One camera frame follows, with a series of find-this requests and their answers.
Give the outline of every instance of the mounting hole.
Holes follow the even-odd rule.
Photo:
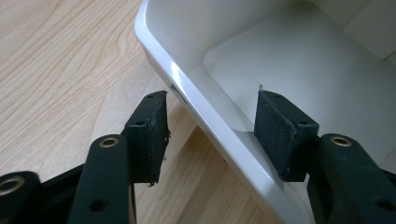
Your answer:
[[[378,206],[381,209],[390,211],[390,212],[395,212],[396,211],[396,205],[384,198],[376,199],[375,200],[375,205]]]
[[[306,122],[305,120],[302,120],[302,119],[298,120],[297,123],[302,124],[302,125],[308,124],[308,122]]]
[[[0,196],[7,195],[22,187],[24,179],[20,176],[13,176],[0,183]]]
[[[92,212],[101,212],[105,210],[108,206],[108,201],[103,199],[95,199],[90,205],[90,209]]]
[[[106,139],[100,141],[99,146],[101,146],[101,147],[114,147],[118,143],[119,143],[119,139],[113,138],[113,137],[109,137],[109,138],[106,138]]]
[[[336,144],[337,146],[340,146],[340,147],[350,147],[350,146],[352,146],[352,143],[349,140],[347,140],[347,139],[345,139],[343,137],[334,136],[334,137],[331,137],[330,140],[334,144]]]

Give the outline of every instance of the black plastic bracket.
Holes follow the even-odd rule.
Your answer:
[[[302,182],[315,221],[396,223],[396,185],[360,144],[341,134],[317,137],[318,124],[285,97],[259,91],[254,134],[284,181]]]
[[[85,164],[45,183],[33,172],[0,176],[0,223],[135,223],[134,183],[159,181],[169,134],[166,91],[147,95]]]

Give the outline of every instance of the white plastic tray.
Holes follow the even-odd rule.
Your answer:
[[[135,32],[153,67],[235,171],[283,220],[308,223],[304,183],[281,182],[252,134],[259,86],[288,97],[320,124],[319,134],[358,140],[396,173],[396,56],[389,54],[396,45],[365,45],[358,32],[378,2],[295,2],[147,0]],[[392,37],[383,30],[378,38]]]

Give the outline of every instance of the wooden surface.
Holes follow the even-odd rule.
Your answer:
[[[168,90],[134,35],[140,1],[0,1],[0,175],[45,181],[120,133],[140,100]],[[273,223],[168,94],[160,183],[136,185],[138,223]]]

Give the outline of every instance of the wooden table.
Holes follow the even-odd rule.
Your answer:
[[[140,100],[168,90],[134,35],[138,0],[0,1],[0,175],[45,181],[120,133]],[[138,223],[279,222],[262,210],[168,94],[171,142],[160,183],[136,185]]]

